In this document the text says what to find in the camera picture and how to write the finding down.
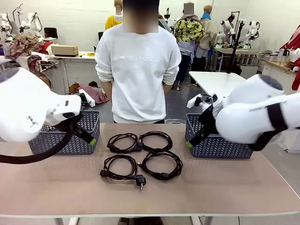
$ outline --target yellow garment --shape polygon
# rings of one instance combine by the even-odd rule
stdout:
[[[111,27],[113,27],[115,25],[118,25],[118,24],[121,24],[121,23],[122,23],[122,21],[116,21],[114,19],[114,16],[112,15],[106,21],[105,30],[110,29]]]
[[[179,20],[174,27],[174,35],[177,42],[198,40],[201,39],[204,34],[205,31],[200,21],[192,18]]]

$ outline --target white sweatshirt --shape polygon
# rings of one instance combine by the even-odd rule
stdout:
[[[123,24],[104,32],[96,49],[100,81],[112,81],[112,112],[117,123],[154,123],[166,116],[162,83],[173,85],[181,54],[175,37],[124,33]]]

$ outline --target beige coat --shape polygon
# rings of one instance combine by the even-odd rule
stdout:
[[[218,29],[212,20],[202,19],[200,22],[205,30],[205,35],[200,39],[199,47],[209,50],[215,44]]]

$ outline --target gray basket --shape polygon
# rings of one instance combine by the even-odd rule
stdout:
[[[186,140],[190,141],[203,126],[199,122],[200,114],[188,113]],[[225,140],[220,135],[209,135],[204,141],[191,149],[196,158],[250,158],[253,151],[247,144],[238,144]]]
[[[78,125],[91,134],[98,142],[100,136],[100,112],[99,111],[83,111],[83,117]],[[39,135],[28,142],[33,154],[48,151],[54,145],[58,144],[65,133],[56,130],[53,127],[44,125]],[[73,135],[69,143],[57,154],[60,155],[90,155],[93,154],[96,145],[91,146],[83,139]]]

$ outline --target blue scarf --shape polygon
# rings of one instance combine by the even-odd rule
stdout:
[[[201,19],[209,19],[209,20],[211,20],[210,14],[207,13],[207,12],[203,13],[203,16],[202,16]]]

